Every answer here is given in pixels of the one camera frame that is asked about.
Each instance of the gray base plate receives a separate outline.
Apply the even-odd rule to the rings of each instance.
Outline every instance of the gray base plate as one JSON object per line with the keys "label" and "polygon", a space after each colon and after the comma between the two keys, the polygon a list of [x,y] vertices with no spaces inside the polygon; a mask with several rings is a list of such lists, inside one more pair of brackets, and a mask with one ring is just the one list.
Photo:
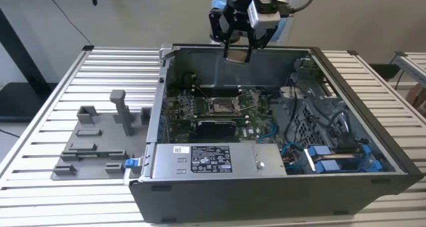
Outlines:
{"label": "gray base plate", "polygon": [[[148,125],[141,125],[140,115],[133,113],[133,135],[125,136],[122,125],[116,124],[113,115],[116,114],[100,113],[98,116],[93,116],[92,120],[94,125],[81,125],[80,122],[76,124],[50,175],[52,180],[122,178],[122,164],[125,159],[132,157],[137,158],[144,153]],[[77,132],[81,130],[100,130],[101,135],[77,136]],[[76,147],[90,147],[93,144],[96,145],[96,150],[74,150]],[[116,166],[113,167],[112,165],[112,167],[106,168],[106,164],[116,164]]]}

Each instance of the motherboard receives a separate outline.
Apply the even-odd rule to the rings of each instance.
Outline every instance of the motherboard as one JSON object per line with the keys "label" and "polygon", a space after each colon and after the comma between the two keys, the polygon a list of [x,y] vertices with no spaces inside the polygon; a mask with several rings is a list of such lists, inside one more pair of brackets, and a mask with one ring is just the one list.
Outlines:
{"label": "motherboard", "polygon": [[173,143],[281,143],[268,95],[257,88],[181,90],[166,98]]}

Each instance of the power supply label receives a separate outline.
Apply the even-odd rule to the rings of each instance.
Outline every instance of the power supply label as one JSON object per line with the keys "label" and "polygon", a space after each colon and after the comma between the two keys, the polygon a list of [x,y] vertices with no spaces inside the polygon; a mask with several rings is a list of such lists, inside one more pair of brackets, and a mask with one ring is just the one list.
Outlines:
{"label": "power supply label", "polygon": [[232,172],[228,146],[190,146],[190,171],[193,173]]}

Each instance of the slotted metal surface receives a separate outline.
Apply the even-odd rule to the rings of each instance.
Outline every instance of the slotted metal surface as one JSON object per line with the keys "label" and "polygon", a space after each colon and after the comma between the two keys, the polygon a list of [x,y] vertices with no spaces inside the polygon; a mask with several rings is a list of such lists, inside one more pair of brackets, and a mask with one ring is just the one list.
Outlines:
{"label": "slotted metal surface", "polygon": [[[344,78],[426,172],[424,119],[412,113],[356,56],[345,52],[325,52],[325,55],[339,71],[344,70]],[[113,89],[128,92],[125,103],[130,110],[150,106],[158,68],[154,49],[94,48],[81,53],[0,165],[0,170],[5,170],[0,180],[0,226],[148,226],[121,179],[54,182],[49,175],[76,124],[78,106],[89,103],[101,112],[112,112],[108,93]],[[200,224],[209,227],[312,225],[426,226],[426,179],[397,196],[379,198],[355,216]]]}
{"label": "slotted metal surface", "polygon": [[396,52],[392,64],[413,78],[426,88],[426,53],[421,52]]}

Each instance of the white sticker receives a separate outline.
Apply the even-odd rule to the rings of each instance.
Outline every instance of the white sticker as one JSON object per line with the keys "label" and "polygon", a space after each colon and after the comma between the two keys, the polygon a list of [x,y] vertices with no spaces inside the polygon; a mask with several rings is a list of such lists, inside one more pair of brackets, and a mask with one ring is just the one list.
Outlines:
{"label": "white sticker", "polygon": [[188,146],[174,146],[173,147],[173,153],[188,154],[189,153],[189,147]]}

